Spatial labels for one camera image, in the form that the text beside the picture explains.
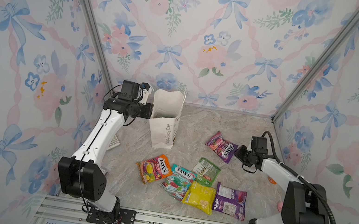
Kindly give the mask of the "white paper gift bag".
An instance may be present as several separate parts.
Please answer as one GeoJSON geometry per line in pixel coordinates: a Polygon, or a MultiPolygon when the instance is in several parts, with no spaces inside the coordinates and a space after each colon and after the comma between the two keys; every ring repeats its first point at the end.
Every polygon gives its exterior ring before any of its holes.
{"type": "Polygon", "coordinates": [[[159,89],[154,96],[154,106],[149,119],[153,148],[171,149],[177,135],[180,117],[187,91],[165,91],[159,89]]]}

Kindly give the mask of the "purple pink Fox's candy bag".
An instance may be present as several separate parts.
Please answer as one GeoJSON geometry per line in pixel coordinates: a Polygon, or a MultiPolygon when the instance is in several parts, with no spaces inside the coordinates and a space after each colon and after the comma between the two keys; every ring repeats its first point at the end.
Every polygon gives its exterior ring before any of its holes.
{"type": "Polygon", "coordinates": [[[238,149],[238,145],[224,139],[220,131],[206,142],[206,146],[214,151],[226,164],[230,162],[235,151],[238,149]]]}

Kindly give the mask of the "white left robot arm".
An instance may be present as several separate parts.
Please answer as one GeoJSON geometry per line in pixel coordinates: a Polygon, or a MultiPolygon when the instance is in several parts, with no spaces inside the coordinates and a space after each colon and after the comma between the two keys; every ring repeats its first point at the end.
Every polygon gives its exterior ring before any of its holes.
{"type": "Polygon", "coordinates": [[[97,216],[104,224],[116,224],[120,200],[111,195],[101,170],[102,161],[117,131],[129,117],[149,119],[153,104],[109,98],[87,140],[71,157],[62,157],[58,174],[62,193],[82,199],[82,210],[97,216]]]}

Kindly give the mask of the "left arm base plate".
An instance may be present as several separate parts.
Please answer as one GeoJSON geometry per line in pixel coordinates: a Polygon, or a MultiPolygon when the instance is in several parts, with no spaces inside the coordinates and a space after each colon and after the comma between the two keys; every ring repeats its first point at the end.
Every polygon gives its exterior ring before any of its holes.
{"type": "Polygon", "coordinates": [[[92,207],[86,221],[94,224],[134,224],[137,212],[135,210],[114,208],[112,212],[105,212],[92,207]]]}

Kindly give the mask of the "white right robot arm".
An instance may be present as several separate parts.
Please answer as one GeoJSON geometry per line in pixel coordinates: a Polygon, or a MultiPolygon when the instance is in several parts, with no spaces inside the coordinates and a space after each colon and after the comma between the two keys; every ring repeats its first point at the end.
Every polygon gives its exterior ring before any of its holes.
{"type": "Polygon", "coordinates": [[[249,148],[240,146],[234,154],[242,163],[243,170],[255,167],[285,191],[281,212],[267,218],[252,219],[248,224],[336,224],[325,188],[309,183],[285,165],[275,152],[269,153],[269,146],[274,146],[271,137],[254,136],[249,148]]]}

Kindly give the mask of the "purple snack bag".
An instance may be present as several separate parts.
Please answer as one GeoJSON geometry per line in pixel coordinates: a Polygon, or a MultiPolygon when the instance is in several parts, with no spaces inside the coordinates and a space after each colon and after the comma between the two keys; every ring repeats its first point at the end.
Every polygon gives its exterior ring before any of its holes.
{"type": "Polygon", "coordinates": [[[244,221],[246,200],[247,192],[223,186],[219,182],[212,209],[213,211],[222,212],[240,221],[244,221]]]}

